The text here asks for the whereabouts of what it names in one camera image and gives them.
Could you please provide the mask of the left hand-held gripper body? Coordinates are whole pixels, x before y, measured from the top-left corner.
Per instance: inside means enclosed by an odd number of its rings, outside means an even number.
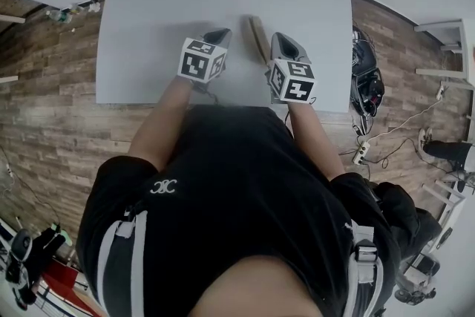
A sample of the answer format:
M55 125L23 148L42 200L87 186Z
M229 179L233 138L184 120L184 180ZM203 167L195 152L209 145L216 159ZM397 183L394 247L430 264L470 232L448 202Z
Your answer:
M186 38L177 75L195 82L210 82L225 68L232 39L228 28L214 28L197 38Z

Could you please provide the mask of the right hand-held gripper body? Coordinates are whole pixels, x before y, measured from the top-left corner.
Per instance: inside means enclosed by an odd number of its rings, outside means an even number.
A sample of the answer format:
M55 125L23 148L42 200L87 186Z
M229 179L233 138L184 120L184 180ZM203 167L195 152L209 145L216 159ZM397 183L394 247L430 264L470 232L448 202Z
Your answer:
M272 104L312 102L315 72L300 44L284 33L274 33L267 64L266 79Z

